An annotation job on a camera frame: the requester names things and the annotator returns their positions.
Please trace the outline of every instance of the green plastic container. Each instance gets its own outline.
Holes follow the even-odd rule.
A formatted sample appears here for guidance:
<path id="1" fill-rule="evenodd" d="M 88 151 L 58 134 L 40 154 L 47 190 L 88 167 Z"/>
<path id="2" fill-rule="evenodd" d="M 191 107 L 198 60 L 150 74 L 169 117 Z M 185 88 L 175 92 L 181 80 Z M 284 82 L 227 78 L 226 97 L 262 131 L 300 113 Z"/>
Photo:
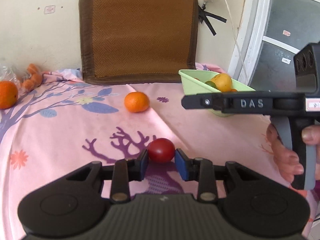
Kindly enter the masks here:
<path id="1" fill-rule="evenodd" d="M 219 90 L 205 84 L 205 82 L 212 79 L 219 73 L 208 70 L 192 70 L 181 69 L 179 75 L 181 76 L 183 91 L 185 95 L 195 95 L 204 93 L 221 93 Z M 254 91 L 251 87 L 248 87 L 241 82 L 232 79 L 233 88 L 238 91 Z M 210 109 L 217 116 L 226 117 L 232 114 L 223 114 L 221 111 L 215 111 Z"/>

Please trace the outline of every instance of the wall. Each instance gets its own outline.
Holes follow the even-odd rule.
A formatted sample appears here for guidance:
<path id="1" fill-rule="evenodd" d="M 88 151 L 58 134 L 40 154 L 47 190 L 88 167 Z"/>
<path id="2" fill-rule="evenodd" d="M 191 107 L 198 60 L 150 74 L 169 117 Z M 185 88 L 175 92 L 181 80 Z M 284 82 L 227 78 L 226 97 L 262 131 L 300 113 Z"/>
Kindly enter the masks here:
<path id="1" fill-rule="evenodd" d="M 244 0 L 228 0 L 239 27 Z M 55 13 L 44 14 L 55 5 Z M 207 11 L 229 19 L 224 0 L 208 3 Z M 43 70 L 81 67 L 78 0 L 0 0 L 0 64 Z M 217 35 L 199 25 L 196 61 L 228 69 L 234 49 L 231 23 L 210 20 Z"/>

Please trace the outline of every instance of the woven mat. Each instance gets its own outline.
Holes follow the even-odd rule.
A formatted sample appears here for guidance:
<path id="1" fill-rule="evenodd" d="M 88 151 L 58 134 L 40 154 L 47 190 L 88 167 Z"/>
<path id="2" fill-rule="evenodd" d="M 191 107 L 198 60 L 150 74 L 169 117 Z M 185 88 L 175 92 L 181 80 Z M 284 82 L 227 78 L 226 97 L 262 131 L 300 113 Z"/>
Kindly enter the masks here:
<path id="1" fill-rule="evenodd" d="M 80 0 L 87 83 L 180 82 L 195 69 L 197 0 Z"/>

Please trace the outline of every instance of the plastic bag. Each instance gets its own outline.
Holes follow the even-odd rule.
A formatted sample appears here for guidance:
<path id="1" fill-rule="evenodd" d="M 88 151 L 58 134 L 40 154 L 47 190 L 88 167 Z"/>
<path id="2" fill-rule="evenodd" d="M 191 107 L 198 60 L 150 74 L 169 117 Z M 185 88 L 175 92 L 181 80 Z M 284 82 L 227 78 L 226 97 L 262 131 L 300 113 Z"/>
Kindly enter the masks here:
<path id="1" fill-rule="evenodd" d="M 26 71 L 18 71 L 12 67 L 0 67 L 0 81 L 7 80 L 13 82 L 19 92 L 30 92 L 42 83 L 42 74 L 40 69 L 34 65 L 29 64 Z"/>

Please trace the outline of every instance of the cherry tomato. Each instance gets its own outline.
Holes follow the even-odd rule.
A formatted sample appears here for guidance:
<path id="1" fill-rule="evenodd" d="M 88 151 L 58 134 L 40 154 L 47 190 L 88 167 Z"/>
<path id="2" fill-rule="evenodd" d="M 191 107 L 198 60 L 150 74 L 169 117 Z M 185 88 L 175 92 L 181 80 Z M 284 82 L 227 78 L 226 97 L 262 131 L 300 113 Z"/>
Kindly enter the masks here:
<path id="1" fill-rule="evenodd" d="M 156 163 L 167 163 L 172 160 L 175 153 L 175 146 L 172 141 L 166 138 L 159 138 L 152 141 L 148 147 L 150 160 Z"/>

